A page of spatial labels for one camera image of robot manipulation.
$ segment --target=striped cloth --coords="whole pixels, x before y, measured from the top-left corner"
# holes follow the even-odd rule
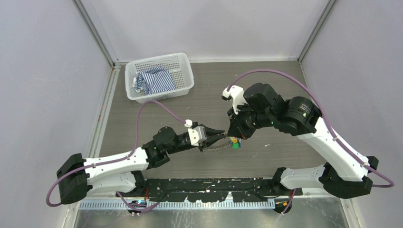
[[[150,95],[174,90],[175,84],[169,71],[161,66],[155,66],[150,70],[139,72],[133,87],[138,93],[144,90],[146,95]]]

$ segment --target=reflective surface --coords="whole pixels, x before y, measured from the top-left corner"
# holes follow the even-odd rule
[[[347,228],[338,198],[296,198],[284,217],[271,209],[155,210],[133,217],[125,210],[79,210],[76,228]]]

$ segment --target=white plastic basket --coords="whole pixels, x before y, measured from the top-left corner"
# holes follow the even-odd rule
[[[133,79],[137,76],[137,72],[145,71],[155,66],[161,66],[171,73],[176,89],[152,95],[145,95],[144,91],[136,92],[132,84]],[[125,83],[127,97],[139,103],[144,103],[151,99],[161,100],[186,95],[194,86],[193,72],[185,53],[175,53],[132,61],[126,65]]]

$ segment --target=blue object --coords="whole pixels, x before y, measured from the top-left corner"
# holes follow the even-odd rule
[[[174,90],[175,84],[169,71],[161,66],[155,66],[137,73],[134,89],[138,93],[143,89],[146,95],[151,95]]]

